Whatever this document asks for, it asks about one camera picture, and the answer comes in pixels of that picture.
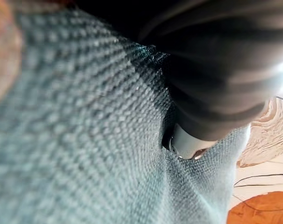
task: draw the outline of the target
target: orange fabric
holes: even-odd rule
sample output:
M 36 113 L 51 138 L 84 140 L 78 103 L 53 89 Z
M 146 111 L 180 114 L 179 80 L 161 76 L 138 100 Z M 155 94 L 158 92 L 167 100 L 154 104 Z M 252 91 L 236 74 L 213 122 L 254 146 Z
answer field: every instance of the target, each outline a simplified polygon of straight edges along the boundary
M 283 224 L 283 192 L 252 197 L 245 203 L 229 211 L 227 224 Z

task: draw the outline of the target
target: woven textile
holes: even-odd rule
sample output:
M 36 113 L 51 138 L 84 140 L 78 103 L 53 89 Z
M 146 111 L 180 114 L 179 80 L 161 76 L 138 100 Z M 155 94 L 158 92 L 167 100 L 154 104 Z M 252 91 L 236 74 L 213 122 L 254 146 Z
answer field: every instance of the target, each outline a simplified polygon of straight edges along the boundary
M 204 157 L 162 148 L 166 55 L 78 9 L 16 15 L 22 70 L 0 102 L 0 224 L 224 224 L 248 129 Z

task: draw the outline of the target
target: wire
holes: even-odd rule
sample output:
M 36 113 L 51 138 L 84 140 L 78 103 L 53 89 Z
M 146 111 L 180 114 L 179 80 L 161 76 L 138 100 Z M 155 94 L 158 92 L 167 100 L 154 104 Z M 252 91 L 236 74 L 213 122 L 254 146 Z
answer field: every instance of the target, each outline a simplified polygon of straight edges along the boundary
M 283 183 L 276 183 L 276 184 L 245 184 L 245 185 L 239 185 L 239 186 L 234 186 L 234 188 L 239 188 L 239 187 L 248 187 L 248 186 L 276 186 L 276 185 L 283 185 Z
M 242 203 L 244 203 L 247 207 L 255 210 L 255 211 L 265 211 L 265 212 L 272 212 L 272 211 L 283 211 L 283 209 L 276 209 L 276 210 L 260 210 L 260 209 L 256 209 L 253 206 L 247 204 L 245 201 L 241 200 L 240 198 L 238 198 L 236 195 L 233 195 L 235 198 L 237 198 L 239 201 L 241 201 Z
M 245 177 L 245 178 L 243 178 L 243 179 L 237 181 L 237 182 L 234 184 L 234 187 L 236 186 L 236 184 L 240 183 L 240 182 L 243 181 L 243 180 L 247 180 L 247 179 L 254 178 L 254 177 L 263 177 L 263 176 L 283 176 L 283 174 L 267 174 L 267 175 L 257 175 L 257 176 Z

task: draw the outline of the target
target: dark gray fabric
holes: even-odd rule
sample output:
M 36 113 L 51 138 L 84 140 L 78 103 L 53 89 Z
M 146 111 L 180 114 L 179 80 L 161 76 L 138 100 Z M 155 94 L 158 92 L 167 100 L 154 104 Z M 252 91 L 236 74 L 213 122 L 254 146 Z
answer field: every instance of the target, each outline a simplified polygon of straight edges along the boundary
M 224 224 L 248 129 L 198 161 L 174 122 L 165 55 L 76 9 L 18 15 L 22 72 L 0 102 L 0 224 Z

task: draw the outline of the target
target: wooden surface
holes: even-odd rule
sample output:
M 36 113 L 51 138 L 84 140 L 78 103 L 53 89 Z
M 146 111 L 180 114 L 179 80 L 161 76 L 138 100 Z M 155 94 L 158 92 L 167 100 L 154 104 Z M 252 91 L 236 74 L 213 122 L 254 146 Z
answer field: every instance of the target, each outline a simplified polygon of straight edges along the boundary
M 229 211 L 227 224 L 283 224 L 283 192 L 259 195 L 245 203 Z
M 269 161 L 283 153 L 283 100 L 273 98 L 261 117 L 252 122 L 246 150 L 237 165 L 248 167 Z

